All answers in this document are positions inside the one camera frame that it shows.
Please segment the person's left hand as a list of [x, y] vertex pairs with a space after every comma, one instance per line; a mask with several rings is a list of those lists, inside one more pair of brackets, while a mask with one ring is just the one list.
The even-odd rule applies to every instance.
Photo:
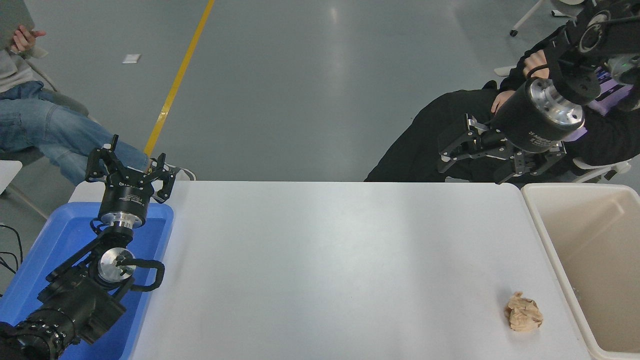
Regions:
[[549, 79], [550, 70], [544, 50], [538, 50], [527, 57], [523, 62], [522, 72], [526, 79]]

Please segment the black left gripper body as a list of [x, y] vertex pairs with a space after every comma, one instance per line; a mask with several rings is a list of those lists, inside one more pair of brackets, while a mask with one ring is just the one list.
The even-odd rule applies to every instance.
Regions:
[[106, 177], [98, 218], [105, 221], [110, 215], [122, 213], [145, 221], [153, 194], [153, 185], [141, 171], [123, 169], [110, 173]]

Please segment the person's right hand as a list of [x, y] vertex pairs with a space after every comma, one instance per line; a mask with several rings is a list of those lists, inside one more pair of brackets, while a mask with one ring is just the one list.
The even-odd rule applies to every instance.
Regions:
[[498, 112], [503, 105], [505, 105], [508, 100], [514, 95], [515, 91], [512, 89], [506, 90], [506, 91], [501, 91], [500, 93], [498, 93], [496, 95], [496, 98], [494, 98], [493, 104], [490, 108], [490, 112], [492, 114], [496, 114], [496, 112]]

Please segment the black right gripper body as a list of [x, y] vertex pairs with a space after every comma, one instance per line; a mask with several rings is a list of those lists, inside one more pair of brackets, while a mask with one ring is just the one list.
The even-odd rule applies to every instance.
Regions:
[[548, 151], [583, 123], [582, 106], [565, 99], [551, 80], [528, 80], [494, 114], [492, 128], [515, 147], [537, 154]]

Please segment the person's hand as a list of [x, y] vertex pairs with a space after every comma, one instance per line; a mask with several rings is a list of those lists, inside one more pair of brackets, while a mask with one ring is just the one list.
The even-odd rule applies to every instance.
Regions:
[[30, 30], [21, 23], [11, 35], [8, 48], [14, 54], [25, 53], [35, 47], [38, 38], [46, 34], [45, 30]]

